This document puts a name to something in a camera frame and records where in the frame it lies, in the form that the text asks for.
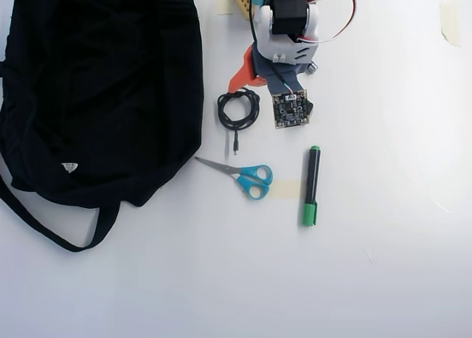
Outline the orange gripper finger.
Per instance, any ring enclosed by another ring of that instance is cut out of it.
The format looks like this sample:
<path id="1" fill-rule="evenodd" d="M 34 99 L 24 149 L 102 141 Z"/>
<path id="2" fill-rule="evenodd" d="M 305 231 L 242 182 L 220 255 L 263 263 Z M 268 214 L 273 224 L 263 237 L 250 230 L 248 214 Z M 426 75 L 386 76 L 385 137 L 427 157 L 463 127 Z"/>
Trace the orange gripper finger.
<path id="1" fill-rule="evenodd" d="M 260 77 L 254 69 L 252 46 L 250 46 L 243 56 L 243 65 L 229 81 L 228 92 L 234 93 L 246 86 L 260 87 L 265 85 L 266 79 Z"/>

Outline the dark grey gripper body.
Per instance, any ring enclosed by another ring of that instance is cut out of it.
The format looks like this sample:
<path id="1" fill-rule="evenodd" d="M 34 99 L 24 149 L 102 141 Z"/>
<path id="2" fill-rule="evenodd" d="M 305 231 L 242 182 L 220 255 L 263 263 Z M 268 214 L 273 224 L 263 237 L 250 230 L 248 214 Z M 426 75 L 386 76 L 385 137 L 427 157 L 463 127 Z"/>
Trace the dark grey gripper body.
<path id="1" fill-rule="evenodd" d="M 273 63 L 259 52 L 252 53 L 252 62 L 254 73 L 265 79 L 270 93 L 289 93 L 285 83 L 293 92 L 304 89 L 297 78 L 301 65 Z"/>

